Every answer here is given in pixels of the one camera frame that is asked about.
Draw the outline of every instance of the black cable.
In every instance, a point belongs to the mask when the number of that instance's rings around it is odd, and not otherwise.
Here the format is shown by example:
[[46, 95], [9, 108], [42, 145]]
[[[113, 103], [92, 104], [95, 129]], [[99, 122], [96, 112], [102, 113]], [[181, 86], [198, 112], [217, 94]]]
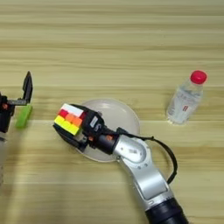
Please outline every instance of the black cable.
[[117, 132], [114, 132], [114, 131], [103, 132], [102, 134], [103, 135], [113, 135], [113, 136], [125, 135], [126, 137], [135, 137], [135, 138], [142, 139], [143, 141], [150, 140], [150, 141], [153, 141], [153, 142], [156, 142], [156, 143], [160, 144], [164, 148], [164, 150], [167, 152], [167, 154], [170, 156], [171, 161], [172, 161], [172, 165], [173, 165], [173, 172], [172, 172], [171, 176], [167, 179], [167, 183], [170, 184], [175, 179], [175, 176], [178, 173], [178, 161], [177, 161], [174, 153], [172, 152], [171, 148], [168, 145], [166, 145], [165, 143], [163, 143], [163, 142], [157, 140], [156, 138], [154, 138], [154, 136], [148, 136], [148, 137], [136, 136], [136, 135], [132, 135], [132, 134], [127, 133], [127, 132], [117, 133]]

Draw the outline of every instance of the orange part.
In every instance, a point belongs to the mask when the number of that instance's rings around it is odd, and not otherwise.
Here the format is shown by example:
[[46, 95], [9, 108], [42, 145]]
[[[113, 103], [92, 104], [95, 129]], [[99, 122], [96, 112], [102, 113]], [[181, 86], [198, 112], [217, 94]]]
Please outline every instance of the orange part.
[[81, 126], [81, 123], [82, 123], [82, 120], [79, 118], [79, 117], [75, 117], [72, 121], [72, 123], [77, 126], [77, 127], [80, 127]]
[[74, 117], [74, 115], [72, 115], [72, 114], [68, 114], [68, 115], [66, 115], [66, 121], [68, 121], [68, 122], [72, 122], [73, 121], [73, 119], [74, 119], [75, 117]]

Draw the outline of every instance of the red block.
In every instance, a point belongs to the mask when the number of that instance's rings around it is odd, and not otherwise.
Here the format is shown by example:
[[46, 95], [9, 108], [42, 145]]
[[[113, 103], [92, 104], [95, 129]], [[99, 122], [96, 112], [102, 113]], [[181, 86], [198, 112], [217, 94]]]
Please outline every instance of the red block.
[[68, 112], [65, 111], [64, 109], [62, 109], [62, 110], [59, 112], [59, 116], [62, 116], [62, 117], [64, 117], [64, 118], [66, 118], [67, 114], [68, 114]]

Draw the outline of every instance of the colorful block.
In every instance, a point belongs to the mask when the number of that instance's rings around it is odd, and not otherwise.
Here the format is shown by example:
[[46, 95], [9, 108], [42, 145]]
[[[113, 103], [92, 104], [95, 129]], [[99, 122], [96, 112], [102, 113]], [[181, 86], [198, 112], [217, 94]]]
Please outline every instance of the colorful block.
[[71, 123], [67, 121], [64, 121], [61, 125], [61, 128], [63, 128], [66, 131], [69, 131], [70, 127], [71, 127]]
[[62, 117], [64, 117], [64, 118], [67, 116], [67, 114], [68, 114], [68, 112], [65, 111], [64, 109], [62, 109], [62, 110], [59, 112], [59, 116], [62, 116]]
[[72, 133], [73, 135], [76, 135], [78, 132], [79, 128], [74, 126], [73, 124], [70, 126], [69, 132]]
[[67, 103], [65, 103], [61, 109], [64, 109], [65, 111], [67, 111], [69, 114], [73, 114], [75, 116], [80, 116], [83, 113], [83, 110], [80, 108], [76, 108], [74, 106], [71, 106]]
[[81, 123], [82, 123], [82, 120], [77, 116], [72, 121], [72, 124], [74, 124], [76, 127], [80, 127]]
[[63, 118], [60, 115], [58, 115], [54, 120], [54, 122], [57, 123], [59, 126], [61, 126], [64, 121], [65, 121], [65, 118]]
[[75, 118], [75, 116], [72, 114], [67, 114], [67, 116], [66, 116], [66, 120], [70, 123], [73, 121], [74, 118]]

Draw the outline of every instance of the plastic water bottle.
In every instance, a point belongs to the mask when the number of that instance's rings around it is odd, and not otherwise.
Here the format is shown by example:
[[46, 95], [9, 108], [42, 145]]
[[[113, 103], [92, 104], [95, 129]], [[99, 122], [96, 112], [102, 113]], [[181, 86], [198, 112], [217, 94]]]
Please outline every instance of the plastic water bottle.
[[166, 110], [171, 123], [183, 124], [199, 106], [203, 96], [203, 83], [207, 75], [202, 71], [194, 71], [189, 80], [178, 87], [176, 94]]

